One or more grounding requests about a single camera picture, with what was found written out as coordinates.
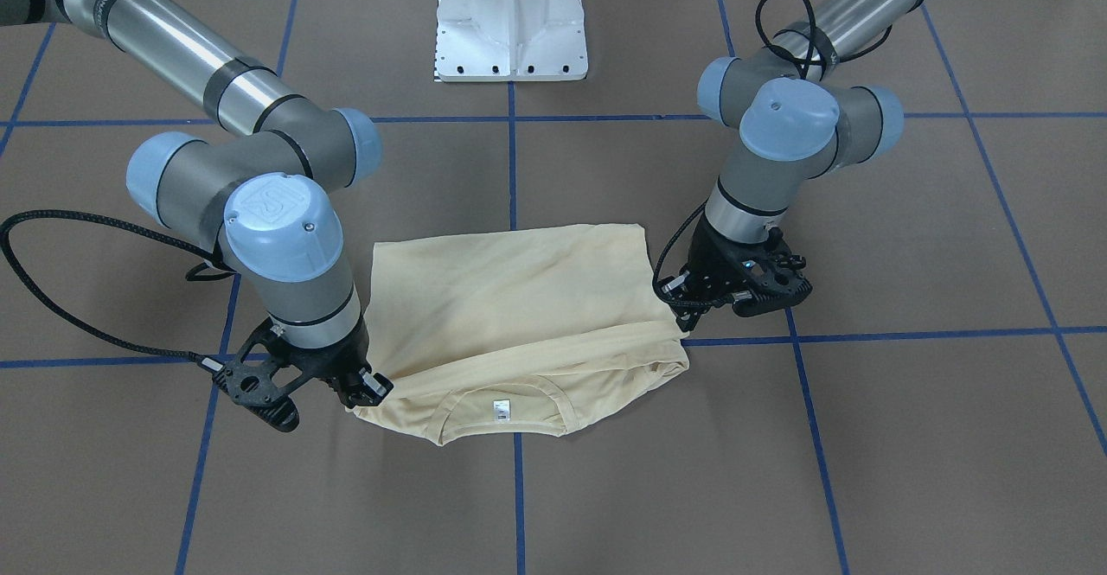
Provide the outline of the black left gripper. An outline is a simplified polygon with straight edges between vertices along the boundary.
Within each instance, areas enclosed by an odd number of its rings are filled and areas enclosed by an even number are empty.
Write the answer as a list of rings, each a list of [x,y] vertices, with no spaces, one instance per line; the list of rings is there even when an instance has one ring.
[[[692,213],[669,242],[668,253],[691,220],[697,220],[687,263],[662,279],[662,302],[675,311],[681,331],[695,330],[701,316],[728,304],[737,316],[787,310],[813,292],[803,275],[806,259],[793,253],[778,227],[758,244],[732,242],[715,232],[701,212]]]

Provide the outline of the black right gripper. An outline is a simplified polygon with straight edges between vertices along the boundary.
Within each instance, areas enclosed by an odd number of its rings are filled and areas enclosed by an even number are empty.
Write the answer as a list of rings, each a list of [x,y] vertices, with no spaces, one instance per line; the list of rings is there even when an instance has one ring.
[[[384,401],[393,383],[368,362],[369,342],[363,320],[339,342],[323,348],[296,347],[277,324],[265,320],[232,359],[211,364],[211,380],[236,405],[288,433],[299,425],[292,396],[310,381],[325,383],[348,409]]]

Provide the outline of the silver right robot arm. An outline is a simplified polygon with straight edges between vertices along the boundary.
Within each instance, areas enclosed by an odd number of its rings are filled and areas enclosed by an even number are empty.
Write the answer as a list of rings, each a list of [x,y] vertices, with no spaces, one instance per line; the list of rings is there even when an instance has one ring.
[[[131,198],[161,226],[74,211],[28,211],[3,222],[3,256],[48,310],[99,339],[142,355],[189,360],[269,427],[293,431],[297,389],[325,383],[348,409],[392,391],[368,362],[368,324],[330,194],[371,176],[382,160],[372,119],[324,110],[271,68],[218,35],[174,0],[3,0],[3,24],[70,23],[148,66],[232,140],[183,132],[146,140],[131,155]],[[41,291],[17,260],[10,232],[25,220],[85,220],[190,251],[194,280],[241,276],[266,310],[232,359],[118,339]]]

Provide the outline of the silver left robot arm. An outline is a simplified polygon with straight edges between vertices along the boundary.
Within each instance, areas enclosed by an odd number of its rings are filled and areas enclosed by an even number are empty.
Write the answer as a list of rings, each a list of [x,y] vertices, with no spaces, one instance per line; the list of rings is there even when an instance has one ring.
[[[903,132],[903,107],[877,86],[835,89],[836,66],[881,47],[890,28],[925,0],[800,0],[803,18],[768,35],[748,59],[720,58],[697,83],[697,105],[739,141],[707,201],[687,217],[687,263],[654,277],[654,291],[689,332],[710,310],[759,316],[813,291],[806,260],[779,227],[803,182],[873,160]]]

